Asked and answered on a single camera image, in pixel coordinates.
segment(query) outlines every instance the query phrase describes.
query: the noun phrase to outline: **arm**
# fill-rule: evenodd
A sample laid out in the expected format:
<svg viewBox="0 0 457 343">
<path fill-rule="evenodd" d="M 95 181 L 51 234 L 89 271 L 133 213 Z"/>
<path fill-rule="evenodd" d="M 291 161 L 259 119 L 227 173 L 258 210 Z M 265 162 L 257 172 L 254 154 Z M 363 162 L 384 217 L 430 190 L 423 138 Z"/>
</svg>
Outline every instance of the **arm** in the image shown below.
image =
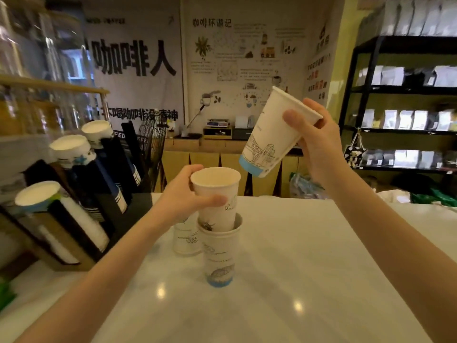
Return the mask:
<svg viewBox="0 0 457 343">
<path fill-rule="evenodd" d="M 225 204 L 225 197 L 196 196 L 190 190 L 190 175 L 202 168 L 185 166 L 154 207 L 16 342 L 90 342 L 157 239 L 196 210 Z"/>
<path fill-rule="evenodd" d="M 304 103 L 323 119 L 315 126 L 294 111 L 289 126 L 303 135 L 300 145 L 313 179 L 333 198 L 417 320 L 434 342 L 457 337 L 457 264 L 382 201 L 346 164 L 338 125 L 318 103 Z"/>
</svg>

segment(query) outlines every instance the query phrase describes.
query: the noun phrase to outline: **cup rim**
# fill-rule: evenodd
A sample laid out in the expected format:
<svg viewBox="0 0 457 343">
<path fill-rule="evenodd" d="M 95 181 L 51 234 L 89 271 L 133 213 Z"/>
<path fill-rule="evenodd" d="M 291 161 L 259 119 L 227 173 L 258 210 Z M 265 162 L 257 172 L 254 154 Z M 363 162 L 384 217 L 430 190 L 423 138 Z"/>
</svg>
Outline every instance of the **cup rim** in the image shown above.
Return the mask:
<svg viewBox="0 0 457 343">
<path fill-rule="evenodd" d="M 45 186 L 45 185 L 53 185 L 55 188 L 55 192 L 53 192 L 52 195 L 49 195 L 47 198 L 45 198 L 42 201 L 32 202 L 30 204 L 21 204 L 20 201 L 23 199 L 23 197 L 25 195 L 28 194 L 29 191 L 34 190 L 38 187 Z M 14 198 L 14 203 L 16 206 L 19 206 L 19 207 L 31 207 L 31 206 L 40 204 L 42 202 L 45 202 L 46 200 L 49 200 L 50 198 L 52 198 L 55 194 L 57 194 L 59 192 L 60 188 L 61 188 L 60 183 L 56 182 L 56 181 L 43 181 L 43 182 L 35 183 L 35 184 L 32 184 L 32 185 L 22 189 L 20 192 L 18 192 Z"/>
<path fill-rule="evenodd" d="M 206 230 L 200 224 L 200 218 L 197 218 L 197 228 L 198 228 L 198 230 L 200 232 L 204 233 L 205 235 L 212 236 L 212 237 L 215 237 L 215 238 L 218 238 L 218 237 L 222 238 L 222 237 L 228 237 L 230 235 L 234 235 L 235 233 L 240 231 L 242 225 L 243 225 L 243 217 L 239 213 L 237 213 L 235 215 L 235 228 L 230 230 L 230 231 L 224 231 L 224 232 Z"/>
<path fill-rule="evenodd" d="M 299 99 L 294 98 L 292 95 L 288 94 L 287 92 L 283 91 L 282 89 L 279 89 L 277 86 L 272 87 L 274 91 L 278 92 L 281 94 L 283 97 L 287 98 L 289 101 L 292 101 L 296 104 L 298 104 L 301 108 L 305 108 L 307 111 L 310 113 L 314 114 L 315 116 L 318 116 L 319 119 L 322 119 L 323 116 L 317 113 L 315 110 L 309 108 L 307 105 L 305 105 L 303 102 L 301 102 Z"/>
<path fill-rule="evenodd" d="M 63 144 L 68 141 L 68 140 L 78 140 L 79 144 L 75 145 L 74 147 L 71 148 L 62 148 Z M 58 152 L 64 152 L 64 151 L 69 151 L 72 149 L 77 149 L 82 146 L 85 146 L 86 144 L 89 144 L 89 141 L 87 140 L 86 137 L 83 135 L 67 135 L 67 136 L 62 136 L 57 138 L 53 143 L 49 145 L 49 147 Z"/>
<path fill-rule="evenodd" d="M 104 129 L 102 130 L 97 130 L 97 131 L 91 131 L 90 128 L 91 126 L 94 126 L 94 125 L 104 125 L 106 126 Z M 88 136 L 92 136 L 92 135 L 97 135 L 99 134 L 100 132 L 106 132 L 106 131 L 109 131 L 109 129 L 111 128 L 111 124 L 109 121 L 107 120 L 93 120 L 93 121 L 89 121 L 87 124 L 84 124 L 81 128 L 81 131 L 85 134 L 87 134 Z"/>
<path fill-rule="evenodd" d="M 204 172 L 208 172 L 208 171 L 228 171 L 228 172 L 231 172 L 234 175 L 236 175 L 237 180 L 234 180 L 230 184 L 225 184 L 225 185 L 206 185 L 206 184 L 202 184 L 201 181 L 199 182 L 198 179 L 196 179 L 198 176 L 201 176 L 204 174 Z M 200 171 L 192 173 L 192 175 L 191 175 L 192 184 L 198 185 L 200 187 L 210 187 L 210 188 L 231 187 L 232 185 L 239 183 L 240 180 L 241 180 L 241 173 L 239 173 L 237 170 L 234 170 L 233 168 L 222 167 L 222 166 L 221 167 L 206 167 L 206 168 L 201 169 Z"/>
</svg>

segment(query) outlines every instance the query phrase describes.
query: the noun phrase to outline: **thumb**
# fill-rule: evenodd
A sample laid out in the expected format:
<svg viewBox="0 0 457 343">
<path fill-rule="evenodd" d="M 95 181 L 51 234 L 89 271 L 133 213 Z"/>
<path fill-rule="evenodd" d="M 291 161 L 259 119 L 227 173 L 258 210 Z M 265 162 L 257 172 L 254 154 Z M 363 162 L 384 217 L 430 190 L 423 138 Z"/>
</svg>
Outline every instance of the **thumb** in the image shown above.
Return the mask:
<svg viewBox="0 0 457 343">
<path fill-rule="evenodd" d="M 289 109 L 283 113 L 283 120 L 291 128 L 300 132 L 300 134 L 305 139 L 308 136 L 315 135 L 317 132 L 317 128 L 311 125 L 311 123 L 309 123 L 303 115 L 292 109 Z"/>
<path fill-rule="evenodd" d="M 197 209 L 208 207 L 220 207 L 224 206 L 226 202 L 227 198 L 222 195 L 195 196 L 195 204 L 197 206 Z"/>
</svg>

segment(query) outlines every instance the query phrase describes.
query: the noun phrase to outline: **wooden shelf edge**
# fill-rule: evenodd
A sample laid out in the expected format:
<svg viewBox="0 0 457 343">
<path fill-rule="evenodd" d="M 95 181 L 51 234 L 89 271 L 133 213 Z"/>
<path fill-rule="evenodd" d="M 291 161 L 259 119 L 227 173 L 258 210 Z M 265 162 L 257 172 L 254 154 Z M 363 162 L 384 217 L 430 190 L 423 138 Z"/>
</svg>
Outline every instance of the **wooden shelf edge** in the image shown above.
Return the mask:
<svg viewBox="0 0 457 343">
<path fill-rule="evenodd" d="M 103 88 L 93 88 L 89 86 L 76 86 L 68 83 L 52 82 L 49 80 L 34 80 L 31 78 L 10 76 L 0 74 L 0 84 L 3 86 L 19 86 L 23 88 L 36 88 L 46 90 L 66 90 L 79 93 L 89 94 L 109 94 L 110 92 Z"/>
</svg>

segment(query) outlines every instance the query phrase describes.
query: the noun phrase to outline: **coffee tree drawing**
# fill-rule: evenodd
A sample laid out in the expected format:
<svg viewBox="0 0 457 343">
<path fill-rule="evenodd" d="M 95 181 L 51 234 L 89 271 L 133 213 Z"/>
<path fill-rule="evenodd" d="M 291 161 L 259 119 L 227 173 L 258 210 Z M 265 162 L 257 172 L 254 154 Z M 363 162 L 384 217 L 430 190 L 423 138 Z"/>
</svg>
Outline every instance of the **coffee tree drawing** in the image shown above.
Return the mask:
<svg viewBox="0 0 457 343">
<path fill-rule="evenodd" d="M 204 36 L 198 37 L 198 41 L 195 42 L 195 45 L 197 47 L 195 52 L 202 57 L 202 60 L 205 60 L 206 54 L 213 50 L 213 48 L 208 44 L 208 39 Z"/>
</svg>

